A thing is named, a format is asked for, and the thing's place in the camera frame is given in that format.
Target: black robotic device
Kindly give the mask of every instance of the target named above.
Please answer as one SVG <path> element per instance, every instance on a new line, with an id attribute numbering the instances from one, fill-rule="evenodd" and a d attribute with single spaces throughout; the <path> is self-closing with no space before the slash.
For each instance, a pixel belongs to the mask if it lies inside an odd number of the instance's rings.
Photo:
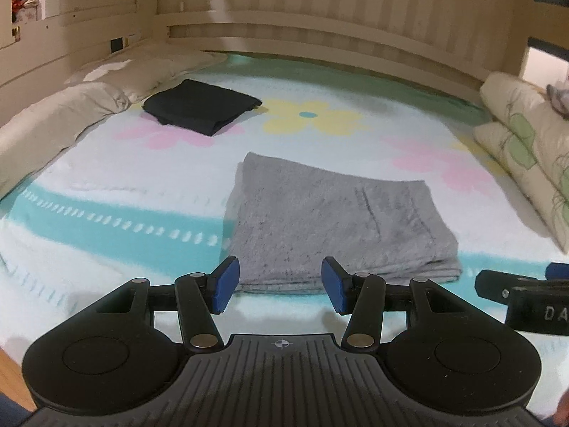
<path id="1" fill-rule="evenodd" d="M 524 409 L 536 349 L 428 279 L 386 285 L 327 257 L 324 288 L 352 315 L 340 345 L 331 334 L 224 345 L 211 313 L 238 279 L 235 257 L 174 285 L 133 279 L 39 338 L 22 364 L 39 409 L 23 426 L 540 426 Z M 177 311 L 182 344 L 154 329 L 155 311 Z M 385 311 L 407 316 L 390 343 Z"/>

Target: black garment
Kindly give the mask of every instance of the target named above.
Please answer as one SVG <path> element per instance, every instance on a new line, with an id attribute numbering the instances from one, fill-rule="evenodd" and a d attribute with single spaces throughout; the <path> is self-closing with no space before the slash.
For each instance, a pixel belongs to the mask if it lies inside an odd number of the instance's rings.
<path id="1" fill-rule="evenodd" d="M 262 102 L 237 91 L 184 80 L 175 88 L 150 96 L 142 108 L 163 125 L 177 125 L 212 136 L 243 112 Z"/>

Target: bed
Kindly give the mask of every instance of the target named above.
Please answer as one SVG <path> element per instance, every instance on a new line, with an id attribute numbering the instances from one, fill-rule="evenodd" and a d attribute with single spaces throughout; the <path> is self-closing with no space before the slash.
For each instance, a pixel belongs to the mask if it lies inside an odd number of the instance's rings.
<path id="1" fill-rule="evenodd" d="M 235 171 L 249 151 L 367 178 L 424 180 L 459 241 L 463 273 L 446 287 L 498 319 L 505 307 L 474 292 L 480 270 L 543 278 L 550 261 L 569 259 L 472 140 L 472 127 L 489 118 L 477 106 L 275 58 L 230 55 L 160 88 L 183 78 L 264 105 L 209 137 L 163 127 L 133 104 L 87 128 L 0 201 L 0 316 L 9 317 L 0 320 L 0 345 L 16 361 L 42 333 L 130 278 L 171 284 L 187 272 L 211 271 L 227 253 Z M 323 294 L 240 293 L 215 321 L 224 339 L 234 332 L 339 336 L 346 323 Z M 180 339 L 171 313 L 158 313 L 156 326 Z M 400 313 L 387 316 L 383 338 L 404 327 Z M 569 384 L 569 339 L 527 337 L 543 360 L 529 408 L 546 416 Z"/>

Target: metal screw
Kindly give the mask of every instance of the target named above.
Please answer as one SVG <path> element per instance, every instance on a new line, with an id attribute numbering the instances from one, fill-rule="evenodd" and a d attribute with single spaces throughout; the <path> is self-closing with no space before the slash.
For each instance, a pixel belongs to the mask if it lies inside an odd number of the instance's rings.
<path id="1" fill-rule="evenodd" d="M 368 348 L 374 344 L 375 339 L 366 333 L 353 333 L 346 342 L 355 348 Z"/>
<path id="2" fill-rule="evenodd" d="M 211 348 L 217 345 L 217 337 L 210 333 L 199 333 L 190 339 L 190 344 L 196 348 Z"/>

